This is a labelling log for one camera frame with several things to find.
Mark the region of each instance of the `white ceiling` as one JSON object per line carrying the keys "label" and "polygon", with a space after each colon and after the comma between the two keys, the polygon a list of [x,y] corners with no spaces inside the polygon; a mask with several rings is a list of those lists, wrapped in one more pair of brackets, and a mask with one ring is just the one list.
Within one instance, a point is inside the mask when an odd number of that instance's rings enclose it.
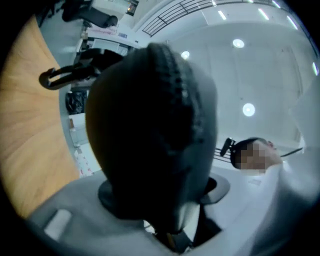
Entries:
{"label": "white ceiling", "polygon": [[[242,39],[244,48],[235,48]],[[226,137],[258,136],[271,140],[283,152],[297,148],[300,135],[288,110],[315,78],[315,54],[303,34],[266,22],[228,23],[196,29],[171,47],[189,51],[216,83],[218,91],[218,147]],[[255,114],[242,112],[245,103]]]}

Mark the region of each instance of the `ceiling light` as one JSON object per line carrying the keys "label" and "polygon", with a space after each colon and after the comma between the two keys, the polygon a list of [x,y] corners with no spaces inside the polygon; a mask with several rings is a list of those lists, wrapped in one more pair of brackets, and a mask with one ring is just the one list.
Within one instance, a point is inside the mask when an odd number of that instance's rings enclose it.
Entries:
{"label": "ceiling light", "polygon": [[247,103],[247,104],[244,104],[242,108],[242,112],[244,113],[245,116],[252,117],[255,114],[256,109],[254,105],[252,105],[251,103]]}
{"label": "ceiling light", "polygon": [[293,21],[289,16],[287,16],[287,18],[288,18],[288,20],[290,21],[290,23],[292,24],[292,26],[293,26],[296,30],[298,30],[298,27],[297,27],[297,25],[294,23],[294,21]]}
{"label": "ceiling light", "polygon": [[312,63],[312,69],[313,69],[313,72],[315,73],[315,75],[319,75],[319,69],[316,65],[316,63]]}
{"label": "ceiling light", "polygon": [[226,20],[226,19],[227,19],[226,16],[224,15],[224,13],[223,13],[221,10],[218,10],[218,13],[220,14],[220,16],[221,16],[221,18],[222,18],[223,20]]}
{"label": "ceiling light", "polygon": [[279,5],[276,1],[272,0],[272,3],[273,3],[276,7],[278,7],[279,9],[281,8],[280,5]]}
{"label": "ceiling light", "polygon": [[234,39],[232,43],[237,48],[243,48],[245,46],[244,41],[242,41],[240,39]]}
{"label": "ceiling light", "polygon": [[265,12],[262,10],[262,9],[258,9],[259,12],[262,14],[262,16],[268,21],[269,20],[269,17],[265,14]]}
{"label": "ceiling light", "polygon": [[182,57],[184,60],[188,59],[189,56],[190,56],[190,52],[188,52],[188,51],[184,51],[183,53],[181,53],[181,57]]}

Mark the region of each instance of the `black chair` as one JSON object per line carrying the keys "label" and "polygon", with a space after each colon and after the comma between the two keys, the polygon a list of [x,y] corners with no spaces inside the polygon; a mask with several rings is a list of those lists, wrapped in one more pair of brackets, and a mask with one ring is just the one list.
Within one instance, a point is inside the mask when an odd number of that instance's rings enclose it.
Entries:
{"label": "black chair", "polygon": [[84,0],[67,0],[62,5],[62,19],[65,22],[83,19],[100,28],[108,28],[118,24],[118,18],[113,15],[108,15],[92,7],[93,1]]}

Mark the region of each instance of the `railing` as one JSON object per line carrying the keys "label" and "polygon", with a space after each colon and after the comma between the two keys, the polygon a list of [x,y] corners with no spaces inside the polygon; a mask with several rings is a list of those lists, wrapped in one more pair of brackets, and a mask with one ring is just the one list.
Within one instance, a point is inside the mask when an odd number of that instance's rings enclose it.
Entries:
{"label": "railing", "polygon": [[[253,0],[251,3],[249,0],[183,0],[172,7],[168,8],[156,18],[154,18],[151,22],[148,23],[142,30],[150,37],[153,37],[156,33],[160,30],[164,29],[169,24],[175,22],[176,20],[200,11],[202,9],[211,8],[219,5],[227,5],[227,4],[237,4],[237,3],[246,3],[246,4],[260,4],[260,5],[267,5],[276,7],[272,0]],[[304,24],[300,21],[297,15],[289,8],[287,4],[285,4],[282,0],[277,1],[277,3],[281,4],[281,9],[291,14],[294,19],[298,22],[299,26],[301,27],[302,31],[304,32],[305,36],[308,38],[315,56],[319,57],[319,50],[316,47],[313,39],[311,38],[309,32],[305,28]]]}
{"label": "railing", "polygon": [[[219,5],[236,3],[250,4],[248,0],[183,0],[154,18],[142,31],[152,37],[169,24],[188,14]],[[272,0],[254,0],[254,3],[276,7]]]}
{"label": "railing", "polygon": [[230,163],[230,151],[228,150],[224,156],[221,156],[220,155],[220,151],[221,149],[220,148],[215,148],[214,150],[214,156],[213,156],[213,159],[216,159],[216,160],[219,160],[219,161],[222,161],[222,162],[226,162],[226,163]]}

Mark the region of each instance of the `desk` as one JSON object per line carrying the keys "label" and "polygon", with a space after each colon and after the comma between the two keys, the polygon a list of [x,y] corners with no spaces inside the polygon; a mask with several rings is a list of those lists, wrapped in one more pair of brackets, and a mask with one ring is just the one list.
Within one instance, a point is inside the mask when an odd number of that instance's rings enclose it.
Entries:
{"label": "desk", "polygon": [[24,218],[79,177],[61,125],[58,91],[38,82],[40,73],[52,67],[59,68],[32,17],[0,78],[1,180]]}

